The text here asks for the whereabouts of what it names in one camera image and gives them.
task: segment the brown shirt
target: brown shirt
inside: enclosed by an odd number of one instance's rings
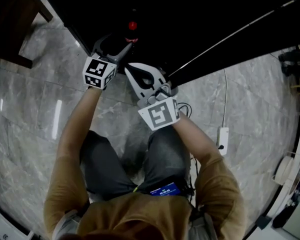
[[[218,153],[205,155],[200,163],[195,182],[196,203],[212,218],[218,239],[241,240],[246,229],[246,210],[236,179]],[[52,238],[65,213],[82,210],[88,201],[79,164],[68,157],[57,159],[44,204],[48,237]],[[191,211],[182,196],[130,193],[92,203],[79,222],[77,234],[112,230],[147,239],[147,231],[151,231],[157,232],[158,239],[183,240],[188,233]]]

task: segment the blue screen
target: blue screen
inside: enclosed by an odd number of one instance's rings
[[[174,182],[150,192],[152,196],[158,196],[158,197],[176,196],[180,193],[181,193],[180,190],[177,188]]]

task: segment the white marker cube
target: white marker cube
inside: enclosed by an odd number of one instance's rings
[[[177,100],[174,97],[158,101],[138,112],[152,131],[172,125],[180,120]]]
[[[115,77],[117,65],[98,58],[86,58],[83,81],[88,86],[103,89]]]

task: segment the power strip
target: power strip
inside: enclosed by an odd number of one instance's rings
[[[222,156],[227,154],[228,141],[229,141],[229,128],[228,127],[218,128],[218,137],[217,137],[216,145]]]

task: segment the jeans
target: jeans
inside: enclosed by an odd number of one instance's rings
[[[86,188],[104,200],[131,193],[137,187],[127,176],[107,138],[89,131],[80,151],[81,170]],[[172,126],[157,130],[148,140],[143,163],[144,182],[137,192],[170,177],[187,179],[190,153]]]

